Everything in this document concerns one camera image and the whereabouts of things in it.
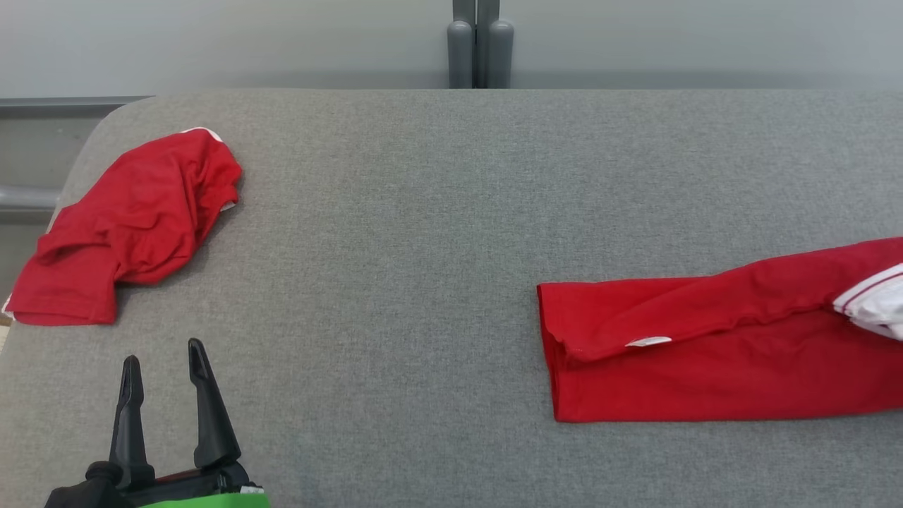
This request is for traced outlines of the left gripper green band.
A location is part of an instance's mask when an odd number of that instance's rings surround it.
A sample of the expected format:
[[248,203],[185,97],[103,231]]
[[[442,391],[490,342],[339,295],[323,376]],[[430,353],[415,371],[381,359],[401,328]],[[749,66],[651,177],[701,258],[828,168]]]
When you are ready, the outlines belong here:
[[155,480],[145,450],[140,361],[129,355],[123,361],[109,454],[110,461],[122,470],[117,487],[138,489],[133,492],[135,507],[269,507],[265,489],[252,482],[245,467],[237,463],[241,456],[238,438],[204,344],[190,339],[188,350],[198,408],[198,444],[193,453],[197,469]]

